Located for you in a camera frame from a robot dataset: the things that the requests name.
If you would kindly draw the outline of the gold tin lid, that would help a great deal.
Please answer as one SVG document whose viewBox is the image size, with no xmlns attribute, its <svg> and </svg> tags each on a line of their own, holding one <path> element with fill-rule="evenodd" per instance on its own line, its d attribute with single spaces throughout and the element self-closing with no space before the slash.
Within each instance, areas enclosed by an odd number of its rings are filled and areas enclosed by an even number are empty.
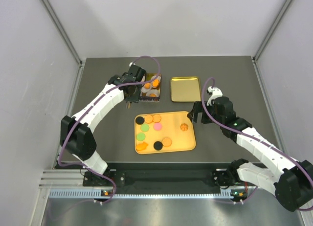
<svg viewBox="0 0 313 226">
<path fill-rule="evenodd" d="M 170 80 L 171 100 L 173 102 L 195 102 L 201 99 L 198 77 L 173 77 Z"/>
</svg>

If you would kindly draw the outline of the square cookie tin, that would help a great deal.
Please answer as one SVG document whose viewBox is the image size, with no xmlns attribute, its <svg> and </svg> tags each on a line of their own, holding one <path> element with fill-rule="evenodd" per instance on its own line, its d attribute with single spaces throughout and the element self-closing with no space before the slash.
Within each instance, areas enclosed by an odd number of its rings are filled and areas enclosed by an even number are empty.
<svg viewBox="0 0 313 226">
<path fill-rule="evenodd" d="M 154 76 L 154 75 L 157 76 L 156 73 L 147 73 L 146 78 L 143 79 L 143 81 L 149 81 L 149 80 L 151 80 L 152 76 Z M 161 83 L 160 83 L 159 87 L 157 87 L 157 88 L 152 88 L 152 89 L 159 90 L 159 92 L 160 92 L 160 91 L 161 91 Z M 147 96 L 146 96 L 146 93 L 142 93 L 142 92 L 140 91 L 139 101 L 140 101 L 140 102 L 159 102 L 159 101 L 160 101 L 160 94 L 159 94 L 159 97 L 157 97 L 157 98 L 152 98 L 152 97 L 147 97 Z"/>
</svg>

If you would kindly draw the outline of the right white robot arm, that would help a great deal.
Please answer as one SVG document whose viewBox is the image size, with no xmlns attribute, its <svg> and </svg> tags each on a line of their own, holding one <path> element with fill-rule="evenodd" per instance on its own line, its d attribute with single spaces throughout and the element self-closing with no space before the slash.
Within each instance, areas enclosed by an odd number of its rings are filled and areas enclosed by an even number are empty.
<svg viewBox="0 0 313 226">
<path fill-rule="evenodd" d="M 201 113 L 203 124 L 214 123 L 223 135 L 249 151 L 265 167 L 245 159 L 233 161 L 227 168 L 228 179 L 239 185 L 249 182 L 272 194 L 286 210 L 305 211 L 302 207 L 313 199 L 313 165 L 286 155 L 263 138 L 245 119 L 238 117 L 233 104 L 217 87 L 208 87 L 208 100 L 194 103 L 187 117 L 196 123 Z"/>
</svg>

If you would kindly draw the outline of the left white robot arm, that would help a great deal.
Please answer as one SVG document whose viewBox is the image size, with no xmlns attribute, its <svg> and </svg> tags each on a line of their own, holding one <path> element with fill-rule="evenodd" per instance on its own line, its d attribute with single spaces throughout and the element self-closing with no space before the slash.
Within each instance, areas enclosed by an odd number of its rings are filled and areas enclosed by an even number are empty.
<svg viewBox="0 0 313 226">
<path fill-rule="evenodd" d="M 122 101 L 138 102 L 146 70 L 131 64 L 127 72 L 109 79 L 101 92 L 80 112 L 66 115 L 61 120 L 60 145 L 80 163 L 94 172 L 94 179 L 100 185 L 110 182 L 108 164 L 96 151 L 93 132 L 103 118 Z"/>
</svg>

